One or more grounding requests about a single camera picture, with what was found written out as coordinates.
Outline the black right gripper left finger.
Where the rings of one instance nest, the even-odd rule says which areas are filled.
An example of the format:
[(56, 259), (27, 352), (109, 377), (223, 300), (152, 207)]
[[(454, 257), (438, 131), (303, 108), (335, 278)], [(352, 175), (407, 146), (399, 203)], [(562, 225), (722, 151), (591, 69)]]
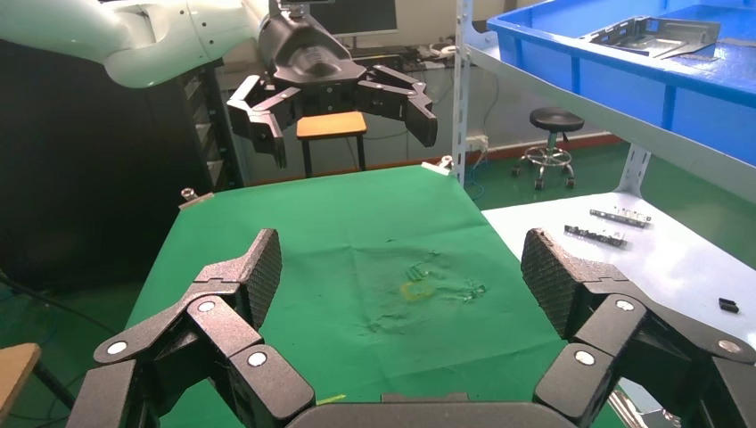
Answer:
[(260, 333), (282, 269), (270, 228), (204, 267), (176, 303), (97, 347), (68, 426), (157, 427), (203, 382), (247, 427), (284, 427), (312, 408), (312, 386)]

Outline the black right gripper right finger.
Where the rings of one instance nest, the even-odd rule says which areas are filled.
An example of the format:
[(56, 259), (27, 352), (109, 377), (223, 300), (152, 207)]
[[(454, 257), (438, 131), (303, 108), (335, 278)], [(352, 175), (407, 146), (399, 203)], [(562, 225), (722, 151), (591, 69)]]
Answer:
[(685, 427), (755, 424), (755, 351), (655, 302), (615, 266), (571, 255), (546, 231), (524, 238), (523, 282), (566, 344), (533, 399), (590, 426), (621, 379)]

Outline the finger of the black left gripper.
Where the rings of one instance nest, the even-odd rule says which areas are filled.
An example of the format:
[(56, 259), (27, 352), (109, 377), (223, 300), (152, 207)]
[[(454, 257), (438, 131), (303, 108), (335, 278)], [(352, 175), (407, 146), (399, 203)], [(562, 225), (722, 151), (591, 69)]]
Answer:
[(358, 111), (401, 121), (424, 147), (437, 141), (438, 119), (426, 84), (383, 65), (370, 67), (357, 82), (355, 105)]
[(301, 98), (300, 88), (279, 90), (262, 76), (249, 75), (226, 102), (232, 131), (286, 169), (284, 131), (303, 116)]

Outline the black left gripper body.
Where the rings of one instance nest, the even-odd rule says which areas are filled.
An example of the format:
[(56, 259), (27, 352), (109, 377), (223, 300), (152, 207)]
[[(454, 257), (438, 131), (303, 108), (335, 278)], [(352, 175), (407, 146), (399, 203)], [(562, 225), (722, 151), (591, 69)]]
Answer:
[(260, 58), (272, 85), (295, 88), (294, 111), (318, 116), (354, 111), (358, 82), (366, 68), (353, 62), (341, 43), (312, 16), (269, 19), (258, 40)]

